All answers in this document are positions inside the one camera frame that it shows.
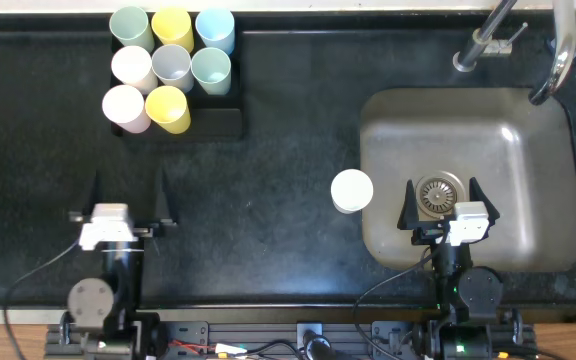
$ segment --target gray round motor cap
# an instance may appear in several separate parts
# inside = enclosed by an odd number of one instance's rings
[[[68,311],[77,327],[99,328],[112,310],[112,288],[101,279],[83,279],[68,294]]]

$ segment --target stainless steel sink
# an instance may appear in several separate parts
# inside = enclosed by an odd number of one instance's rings
[[[490,238],[471,246],[477,265],[563,271],[576,262],[576,168],[565,111],[528,89],[393,89],[361,114],[361,169],[374,184],[363,238],[383,265],[419,260],[411,231],[397,229],[405,186],[417,187],[421,219],[467,201],[476,177],[501,213]]]

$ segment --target sink drain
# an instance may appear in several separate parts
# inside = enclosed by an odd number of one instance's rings
[[[419,180],[415,193],[419,208],[435,218],[449,213],[465,196],[461,181],[445,171],[437,171]]]

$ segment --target chrome faucet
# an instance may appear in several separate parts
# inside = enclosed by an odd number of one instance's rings
[[[517,0],[501,0],[499,5],[488,16],[484,25],[473,32],[472,37],[468,40],[463,51],[455,54],[453,65],[462,72],[470,72],[475,69],[477,59],[487,52],[494,45],[492,35],[499,27],[499,24],[510,13]],[[548,77],[539,87],[535,87],[530,92],[529,100],[533,105],[543,104],[548,97],[554,94],[566,79],[566,75],[572,65],[576,49],[576,23],[575,23],[575,6],[573,0],[552,0],[555,32],[557,36],[557,45],[552,68]],[[510,40],[506,41],[501,48],[510,48],[512,41],[517,38],[519,33],[526,28],[522,26],[517,34]],[[500,54],[509,54],[510,51],[500,51]]]

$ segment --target cup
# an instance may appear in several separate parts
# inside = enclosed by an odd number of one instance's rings
[[[179,45],[164,45],[152,54],[152,70],[161,82],[188,93],[195,84],[190,54]]]
[[[137,88],[147,95],[157,87],[157,77],[152,70],[152,59],[144,48],[126,46],[112,57],[112,73],[119,81]]]
[[[155,48],[155,40],[148,26],[148,15],[136,6],[115,11],[110,17],[110,32],[124,46],[140,46],[148,52]]]
[[[225,95],[230,90],[230,58],[217,48],[204,48],[192,57],[192,75],[209,95]]]
[[[118,85],[108,90],[101,102],[101,109],[108,120],[126,131],[138,134],[150,126],[144,109],[144,97],[130,85]]]
[[[372,200],[372,181],[363,171],[344,170],[332,181],[330,194],[337,210],[352,214],[365,208]]]
[[[195,28],[207,47],[215,47],[226,54],[235,49],[235,18],[226,9],[206,9],[199,13]]]
[[[186,96],[174,86],[160,86],[146,98],[146,113],[172,134],[181,134],[190,127]]]
[[[190,15],[182,8],[168,7],[157,11],[152,17],[152,30],[164,45],[183,46],[189,53],[195,47]]]

